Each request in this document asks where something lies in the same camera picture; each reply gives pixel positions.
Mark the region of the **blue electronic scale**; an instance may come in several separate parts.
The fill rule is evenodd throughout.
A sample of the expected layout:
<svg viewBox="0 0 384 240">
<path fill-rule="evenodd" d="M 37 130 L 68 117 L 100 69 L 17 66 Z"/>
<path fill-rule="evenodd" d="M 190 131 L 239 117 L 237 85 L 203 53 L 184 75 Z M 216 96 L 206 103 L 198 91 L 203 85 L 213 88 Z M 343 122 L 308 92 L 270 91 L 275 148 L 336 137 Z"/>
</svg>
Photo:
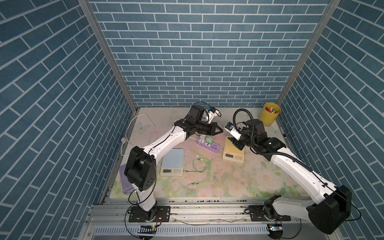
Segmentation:
<svg viewBox="0 0 384 240">
<path fill-rule="evenodd" d="M 160 175 L 162 177 L 182 177 L 184 174 L 184 149 L 171 149 L 164 155 Z"/>
</svg>

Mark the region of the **yellow electronic scale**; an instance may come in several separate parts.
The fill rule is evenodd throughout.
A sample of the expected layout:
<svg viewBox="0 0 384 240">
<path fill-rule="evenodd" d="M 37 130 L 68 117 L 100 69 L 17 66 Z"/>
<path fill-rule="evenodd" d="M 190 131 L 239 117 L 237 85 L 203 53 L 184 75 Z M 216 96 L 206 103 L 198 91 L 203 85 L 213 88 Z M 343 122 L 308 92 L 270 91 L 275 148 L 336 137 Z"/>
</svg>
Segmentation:
<svg viewBox="0 0 384 240">
<path fill-rule="evenodd" d="M 239 150 L 233 145 L 228 137 L 225 139 L 223 160 L 233 161 L 237 163 L 244 163 L 245 161 L 245 150 Z"/>
</svg>

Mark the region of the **purple power strip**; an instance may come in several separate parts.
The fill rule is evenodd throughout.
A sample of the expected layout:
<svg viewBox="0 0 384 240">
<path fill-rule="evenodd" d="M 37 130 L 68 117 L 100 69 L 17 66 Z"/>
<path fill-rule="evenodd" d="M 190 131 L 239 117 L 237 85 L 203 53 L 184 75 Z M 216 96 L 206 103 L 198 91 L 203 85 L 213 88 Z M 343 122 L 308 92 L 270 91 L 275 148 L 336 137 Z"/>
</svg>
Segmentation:
<svg viewBox="0 0 384 240">
<path fill-rule="evenodd" d="M 198 144 L 198 146 L 201 146 L 201 147 L 203 147 L 205 149 L 208 149 L 208 150 L 210 150 L 210 151 L 212 151 L 212 152 L 214 152 L 216 154 L 219 152 L 219 150 L 221 148 L 221 146 L 219 144 L 214 142 L 214 139 L 213 139 L 213 143 L 211 145 L 207 145 L 206 142 L 202 143 L 201 139 L 198 138 L 197 139 L 197 144 Z"/>
</svg>

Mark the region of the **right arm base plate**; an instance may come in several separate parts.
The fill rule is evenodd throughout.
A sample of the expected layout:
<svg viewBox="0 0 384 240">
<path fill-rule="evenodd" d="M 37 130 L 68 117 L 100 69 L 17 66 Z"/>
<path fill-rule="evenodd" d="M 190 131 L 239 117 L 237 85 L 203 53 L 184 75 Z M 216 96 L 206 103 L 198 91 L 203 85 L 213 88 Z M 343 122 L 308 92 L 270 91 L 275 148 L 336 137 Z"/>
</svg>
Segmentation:
<svg viewBox="0 0 384 240">
<path fill-rule="evenodd" d="M 265 211 L 265 206 L 262 205 L 250 205 L 244 210 L 245 214 L 250 215 L 252 222 L 289 222 L 291 221 L 290 216 L 278 216 L 271 215 L 269 216 Z"/>
</svg>

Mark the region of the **white charger adapter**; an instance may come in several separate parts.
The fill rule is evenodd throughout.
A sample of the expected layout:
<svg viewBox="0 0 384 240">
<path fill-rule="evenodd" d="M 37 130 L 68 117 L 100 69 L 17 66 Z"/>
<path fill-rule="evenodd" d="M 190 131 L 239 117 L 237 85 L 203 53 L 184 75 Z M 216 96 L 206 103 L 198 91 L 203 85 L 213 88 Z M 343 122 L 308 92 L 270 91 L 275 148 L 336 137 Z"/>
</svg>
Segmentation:
<svg viewBox="0 0 384 240">
<path fill-rule="evenodd" d="M 202 135 L 201 136 L 201 142 L 204 143 L 206 141 L 207 135 Z"/>
</svg>

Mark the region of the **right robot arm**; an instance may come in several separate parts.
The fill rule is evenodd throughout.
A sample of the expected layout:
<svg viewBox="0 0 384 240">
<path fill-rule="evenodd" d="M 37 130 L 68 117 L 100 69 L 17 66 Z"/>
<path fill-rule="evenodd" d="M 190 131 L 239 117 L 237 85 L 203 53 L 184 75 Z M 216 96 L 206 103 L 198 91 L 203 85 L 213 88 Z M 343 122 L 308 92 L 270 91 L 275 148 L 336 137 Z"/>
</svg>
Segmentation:
<svg viewBox="0 0 384 240">
<path fill-rule="evenodd" d="M 268 137 L 261 121 L 248 120 L 242 128 L 229 122 L 225 130 L 236 148 L 249 147 L 254 154 L 265 157 L 308 195 L 306 200 L 281 195 L 270 197 L 264 203 L 267 219 L 275 221 L 279 216 L 296 217 L 311 222 L 322 233 L 329 235 L 350 217 L 350 189 L 326 180 L 299 160 L 281 140 Z"/>
</svg>

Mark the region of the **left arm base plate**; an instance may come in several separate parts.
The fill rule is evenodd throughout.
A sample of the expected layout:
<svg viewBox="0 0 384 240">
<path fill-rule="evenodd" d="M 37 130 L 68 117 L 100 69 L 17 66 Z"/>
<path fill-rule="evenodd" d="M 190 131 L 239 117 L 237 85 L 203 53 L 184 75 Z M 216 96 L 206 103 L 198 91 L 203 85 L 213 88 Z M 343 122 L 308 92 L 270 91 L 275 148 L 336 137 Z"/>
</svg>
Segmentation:
<svg viewBox="0 0 384 240">
<path fill-rule="evenodd" d="M 157 206 L 154 205 L 148 212 L 144 211 L 139 206 L 133 206 L 128 210 L 129 223 L 144 223 L 144 222 L 169 222 L 170 220 L 170 206 Z"/>
</svg>

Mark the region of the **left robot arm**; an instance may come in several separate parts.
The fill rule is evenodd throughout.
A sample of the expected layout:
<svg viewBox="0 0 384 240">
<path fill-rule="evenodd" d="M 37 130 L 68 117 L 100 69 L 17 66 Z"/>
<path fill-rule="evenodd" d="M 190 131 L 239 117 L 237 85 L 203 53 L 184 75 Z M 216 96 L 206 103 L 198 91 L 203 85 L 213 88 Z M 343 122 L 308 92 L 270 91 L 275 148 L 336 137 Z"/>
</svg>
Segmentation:
<svg viewBox="0 0 384 240">
<path fill-rule="evenodd" d="M 213 121 L 214 117 L 222 114 L 216 108 L 200 103 L 193 104 L 188 114 L 174 122 L 171 130 L 159 137 L 153 143 L 140 148 L 135 146 L 128 155 L 124 174 L 133 185 L 138 196 L 137 207 L 139 218 L 145 222 L 153 220 L 157 213 L 157 201 L 154 189 L 157 182 L 157 164 L 173 147 L 186 141 L 194 134 L 215 136 L 223 129 Z"/>
</svg>

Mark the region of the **green charger adapter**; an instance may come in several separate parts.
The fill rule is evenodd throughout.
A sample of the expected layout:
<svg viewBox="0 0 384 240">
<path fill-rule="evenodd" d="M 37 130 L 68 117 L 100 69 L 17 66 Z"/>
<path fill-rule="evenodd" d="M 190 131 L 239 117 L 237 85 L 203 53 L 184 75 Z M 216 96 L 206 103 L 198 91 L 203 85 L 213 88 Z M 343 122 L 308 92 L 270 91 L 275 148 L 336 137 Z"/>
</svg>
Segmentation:
<svg viewBox="0 0 384 240">
<path fill-rule="evenodd" d="M 212 137 L 207 137 L 206 138 L 206 144 L 211 145 L 213 143 L 213 138 Z"/>
</svg>

